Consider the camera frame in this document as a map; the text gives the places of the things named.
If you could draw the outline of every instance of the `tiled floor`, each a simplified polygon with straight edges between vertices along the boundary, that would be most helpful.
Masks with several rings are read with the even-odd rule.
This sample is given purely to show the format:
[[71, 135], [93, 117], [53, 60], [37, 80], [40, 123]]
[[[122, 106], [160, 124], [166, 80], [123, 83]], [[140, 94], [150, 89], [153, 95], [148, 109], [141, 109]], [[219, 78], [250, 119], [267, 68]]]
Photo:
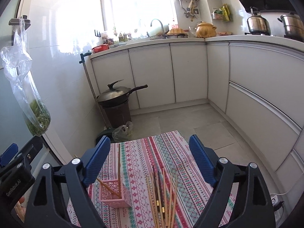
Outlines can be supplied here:
[[[197, 134], [204, 146], [225, 156], [234, 164], [247, 165], [256, 162], [264, 176], [270, 193], [278, 189], [270, 174], [242, 136], [210, 104], [200, 104], [172, 110], [132, 116], [133, 139], [178, 130], [187, 141]], [[236, 195], [237, 184], [232, 193]]]

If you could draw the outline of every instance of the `wok lid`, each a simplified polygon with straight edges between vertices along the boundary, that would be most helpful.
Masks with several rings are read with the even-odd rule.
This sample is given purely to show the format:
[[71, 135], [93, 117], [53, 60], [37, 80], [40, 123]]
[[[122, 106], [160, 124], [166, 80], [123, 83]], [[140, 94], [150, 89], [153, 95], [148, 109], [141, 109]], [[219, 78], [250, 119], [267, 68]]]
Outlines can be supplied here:
[[115, 81], [108, 85], [109, 89], [101, 93], [97, 99], [98, 102], [107, 101], [116, 97], [122, 96], [129, 92], [131, 89], [128, 87], [113, 87], [114, 84], [123, 80]]

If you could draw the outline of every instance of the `plastic bag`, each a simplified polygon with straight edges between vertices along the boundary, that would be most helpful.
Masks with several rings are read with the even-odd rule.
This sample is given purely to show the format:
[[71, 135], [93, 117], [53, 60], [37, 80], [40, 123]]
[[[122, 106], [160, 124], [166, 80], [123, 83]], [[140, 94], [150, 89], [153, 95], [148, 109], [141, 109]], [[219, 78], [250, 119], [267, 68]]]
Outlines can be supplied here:
[[112, 137], [115, 142], [129, 141], [132, 138], [133, 123], [127, 121], [126, 125], [121, 125], [115, 128], [112, 132]]
[[51, 116], [43, 104], [31, 74], [32, 59], [27, 53], [24, 19], [13, 26], [14, 45], [3, 47], [4, 75], [10, 81], [13, 94], [23, 110], [25, 123], [32, 135], [41, 136], [48, 129]]

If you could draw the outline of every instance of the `clay pot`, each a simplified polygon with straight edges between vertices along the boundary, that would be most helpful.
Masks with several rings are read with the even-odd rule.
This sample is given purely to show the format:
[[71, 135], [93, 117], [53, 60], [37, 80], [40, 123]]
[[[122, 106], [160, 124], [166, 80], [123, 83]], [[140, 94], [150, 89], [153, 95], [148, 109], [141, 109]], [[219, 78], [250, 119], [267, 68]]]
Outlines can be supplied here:
[[198, 38], [211, 38], [216, 36], [216, 26], [210, 23], [202, 22], [197, 25], [196, 35]]

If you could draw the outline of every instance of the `striped tablecloth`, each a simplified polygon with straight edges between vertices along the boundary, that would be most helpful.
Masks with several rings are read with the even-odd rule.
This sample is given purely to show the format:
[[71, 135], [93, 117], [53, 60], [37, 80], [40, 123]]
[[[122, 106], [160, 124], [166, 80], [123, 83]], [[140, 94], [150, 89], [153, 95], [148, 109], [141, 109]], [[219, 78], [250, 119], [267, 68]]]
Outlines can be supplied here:
[[[178, 131], [155, 135], [148, 138], [122, 142], [121, 175], [130, 191], [132, 207], [113, 209], [99, 201], [99, 182], [88, 188], [89, 196], [109, 228], [153, 228], [154, 221], [146, 185], [146, 176], [152, 172], [152, 165], [161, 172], [165, 169], [167, 189], [170, 189], [170, 174], [178, 174], [178, 191], [175, 228], [191, 228], [199, 218], [212, 187], [204, 179], [189, 150], [189, 145]], [[117, 178], [117, 159], [119, 143], [111, 144], [99, 178]], [[230, 195], [229, 202], [220, 223], [229, 221], [235, 198]], [[71, 201], [67, 207], [71, 222], [79, 226]]]

